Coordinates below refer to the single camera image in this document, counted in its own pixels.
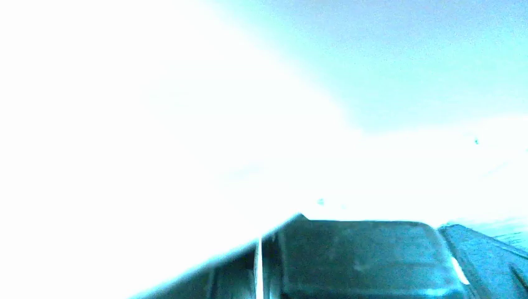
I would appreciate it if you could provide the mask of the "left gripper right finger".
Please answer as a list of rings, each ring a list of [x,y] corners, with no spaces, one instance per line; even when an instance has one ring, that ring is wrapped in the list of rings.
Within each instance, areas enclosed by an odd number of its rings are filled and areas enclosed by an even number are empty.
[[[263,243],[265,298],[465,298],[439,233],[421,222],[295,217]]]

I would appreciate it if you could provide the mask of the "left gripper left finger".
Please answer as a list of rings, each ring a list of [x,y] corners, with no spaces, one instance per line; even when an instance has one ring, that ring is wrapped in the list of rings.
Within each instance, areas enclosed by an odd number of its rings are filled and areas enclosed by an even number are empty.
[[[257,298],[258,241],[237,249],[232,254],[207,262],[180,278],[161,283],[133,298],[202,299]]]

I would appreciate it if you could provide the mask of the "strawberry print ruffled blanket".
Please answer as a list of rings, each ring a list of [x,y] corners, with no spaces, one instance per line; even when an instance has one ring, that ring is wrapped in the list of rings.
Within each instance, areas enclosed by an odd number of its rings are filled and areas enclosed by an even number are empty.
[[[526,216],[527,2],[1,2],[2,298],[129,298],[299,212]]]

